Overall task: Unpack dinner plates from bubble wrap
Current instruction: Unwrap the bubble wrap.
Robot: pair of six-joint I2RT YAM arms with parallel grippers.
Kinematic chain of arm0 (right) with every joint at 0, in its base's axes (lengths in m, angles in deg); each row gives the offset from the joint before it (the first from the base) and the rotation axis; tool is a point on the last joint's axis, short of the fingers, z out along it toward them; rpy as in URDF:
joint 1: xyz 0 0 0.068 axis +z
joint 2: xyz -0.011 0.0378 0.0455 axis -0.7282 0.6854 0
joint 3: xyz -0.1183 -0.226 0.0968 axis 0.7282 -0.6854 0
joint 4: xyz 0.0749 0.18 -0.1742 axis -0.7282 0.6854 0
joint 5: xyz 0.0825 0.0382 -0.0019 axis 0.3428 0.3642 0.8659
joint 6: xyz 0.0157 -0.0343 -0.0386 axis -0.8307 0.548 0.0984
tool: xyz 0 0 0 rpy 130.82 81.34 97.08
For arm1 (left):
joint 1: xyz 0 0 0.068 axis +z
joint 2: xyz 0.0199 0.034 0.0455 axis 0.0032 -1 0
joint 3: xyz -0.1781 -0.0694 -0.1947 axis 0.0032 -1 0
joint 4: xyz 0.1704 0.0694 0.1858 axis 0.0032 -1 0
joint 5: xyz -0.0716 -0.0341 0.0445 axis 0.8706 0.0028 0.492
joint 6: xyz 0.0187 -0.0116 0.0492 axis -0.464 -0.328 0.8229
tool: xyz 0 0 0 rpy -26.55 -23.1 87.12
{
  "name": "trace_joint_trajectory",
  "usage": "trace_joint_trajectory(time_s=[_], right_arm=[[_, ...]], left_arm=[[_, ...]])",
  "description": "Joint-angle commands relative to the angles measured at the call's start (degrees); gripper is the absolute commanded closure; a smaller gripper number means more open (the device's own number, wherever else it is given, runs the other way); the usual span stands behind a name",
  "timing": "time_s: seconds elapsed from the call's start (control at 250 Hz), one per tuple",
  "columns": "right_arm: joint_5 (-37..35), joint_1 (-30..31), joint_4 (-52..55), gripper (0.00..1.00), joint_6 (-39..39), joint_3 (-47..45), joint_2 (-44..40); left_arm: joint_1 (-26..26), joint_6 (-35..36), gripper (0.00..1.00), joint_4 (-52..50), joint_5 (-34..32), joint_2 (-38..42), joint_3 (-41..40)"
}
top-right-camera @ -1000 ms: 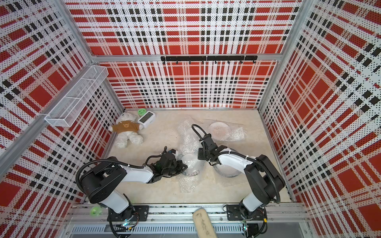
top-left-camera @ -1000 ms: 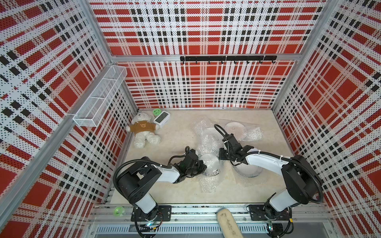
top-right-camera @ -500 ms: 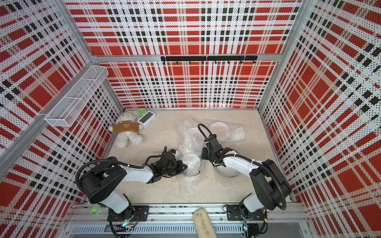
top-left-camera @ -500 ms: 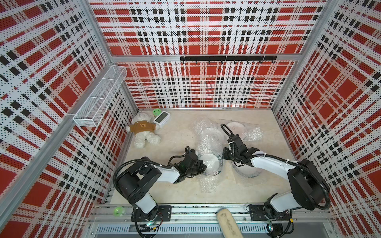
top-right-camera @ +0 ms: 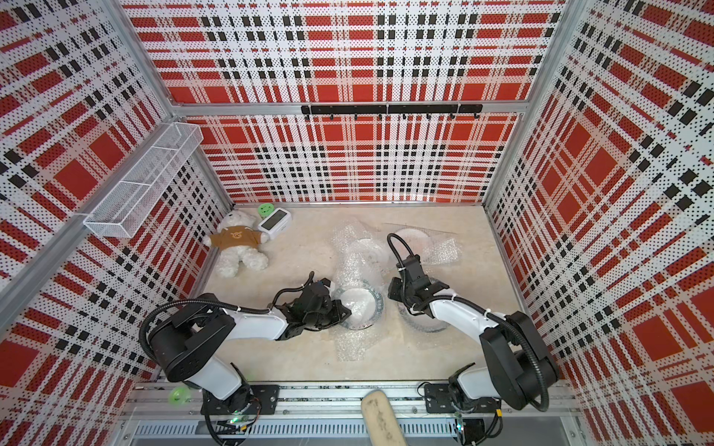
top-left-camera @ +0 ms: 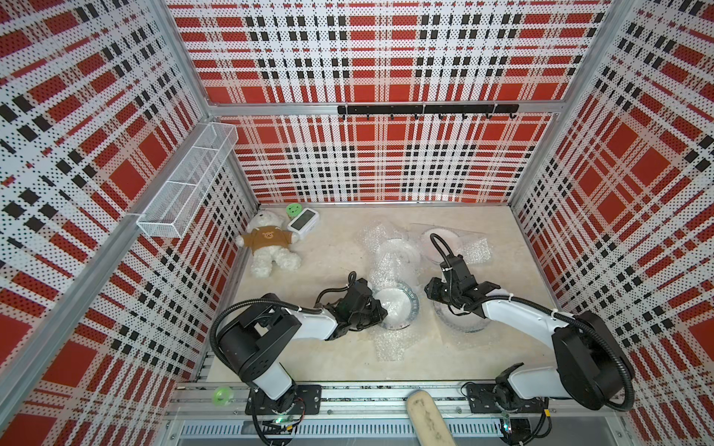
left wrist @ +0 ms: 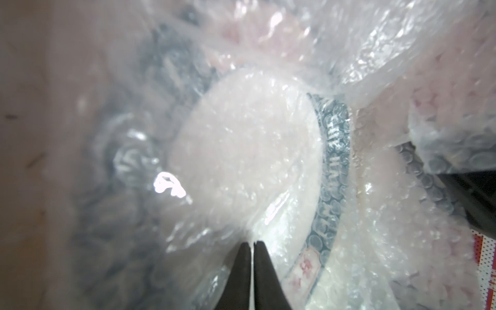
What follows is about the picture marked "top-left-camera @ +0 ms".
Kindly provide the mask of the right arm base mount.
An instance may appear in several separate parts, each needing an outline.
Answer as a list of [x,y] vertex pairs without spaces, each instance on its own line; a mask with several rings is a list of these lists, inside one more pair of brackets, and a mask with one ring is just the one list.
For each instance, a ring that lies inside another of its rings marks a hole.
[[530,445],[552,432],[550,400],[524,400],[506,384],[466,382],[459,390],[472,414],[500,414],[498,430],[506,445]]

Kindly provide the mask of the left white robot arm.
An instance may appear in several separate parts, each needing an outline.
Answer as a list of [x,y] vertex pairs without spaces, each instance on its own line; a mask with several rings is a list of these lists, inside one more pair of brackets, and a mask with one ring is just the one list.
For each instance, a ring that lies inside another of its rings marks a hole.
[[228,306],[209,330],[209,345],[224,366],[283,413],[298,398],[298,385],[279,362],[291,341],[334,341],[380,325],[387,316],[368,281],[353,271],[346,285],[323,290],[311,307],[272,293]]

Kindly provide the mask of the green rimmed plate front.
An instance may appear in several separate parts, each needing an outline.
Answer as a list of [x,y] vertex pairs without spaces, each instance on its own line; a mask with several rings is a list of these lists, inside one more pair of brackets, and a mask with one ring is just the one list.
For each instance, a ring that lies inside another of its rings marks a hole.
[[387,316],[381,323],[384,329],[398,331],[416,321],[420,304],[418,297],[408,285],[396,284],[396,286],[382,288],[374,294],[374,297],[387,311]]

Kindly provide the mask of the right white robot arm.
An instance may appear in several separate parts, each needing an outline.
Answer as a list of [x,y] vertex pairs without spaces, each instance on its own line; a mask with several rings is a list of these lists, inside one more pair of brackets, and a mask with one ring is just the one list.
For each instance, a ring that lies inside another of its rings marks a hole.
[[425,287],[429,300],[455,308],[459,317],[503,323],[554,353],[553,366],[517,363],[496,378],[493,393],[502,410],[517,412],[536,399],[572,400],[593,411],[633,408],[634,369],[597,314],[550,310],[492,282],[477,282],[461,256],[447,256],[441,270]]

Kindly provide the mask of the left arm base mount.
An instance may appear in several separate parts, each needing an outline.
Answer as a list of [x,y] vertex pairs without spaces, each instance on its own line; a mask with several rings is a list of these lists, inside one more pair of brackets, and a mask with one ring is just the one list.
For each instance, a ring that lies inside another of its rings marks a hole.
[[271,400],[263,390],[251,390],[245,414],[256,421],[262,436],[287,437],[297,432],[306,416],[319,414],[323,387],[297,384],[277,400]]

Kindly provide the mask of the bubble wrap sheet front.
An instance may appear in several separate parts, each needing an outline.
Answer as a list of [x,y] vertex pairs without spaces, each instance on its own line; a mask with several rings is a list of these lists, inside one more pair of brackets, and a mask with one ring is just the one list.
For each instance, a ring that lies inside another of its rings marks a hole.
[[[384,241],[392,238],[401,238],[409,242],[412,260],[409,265],[403,267],[382,269],[376,264],[377,248]],[[378,221],[361,232],[360,242],[366,251],[367,280],[373,290],[373,295],[382,288],[405,284],[413,290],[420,304],[418,285],[421,270],[421,253],[408,232],[389,221]],[[419,312],[416,321],[405,329],[390,331],[384,329],[381,324],[377,326],[377,331],[373,334],[372,339],[377,359],[380,362],[399,362],[403,360],[405,351],[418,342]]]

